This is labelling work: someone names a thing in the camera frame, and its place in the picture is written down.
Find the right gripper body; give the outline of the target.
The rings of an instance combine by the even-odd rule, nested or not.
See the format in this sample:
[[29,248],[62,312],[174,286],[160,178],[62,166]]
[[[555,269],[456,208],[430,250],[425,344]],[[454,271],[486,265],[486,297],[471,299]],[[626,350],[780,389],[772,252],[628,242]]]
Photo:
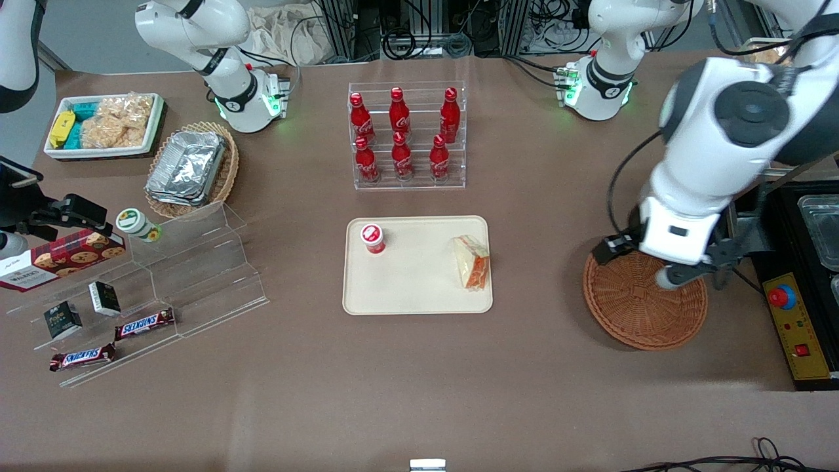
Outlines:
[[52,227],[56,200],[42,192],[39,182],[44,176],[11,159],[2,157],[1,161],[2,230],[53,242],[58,236]]

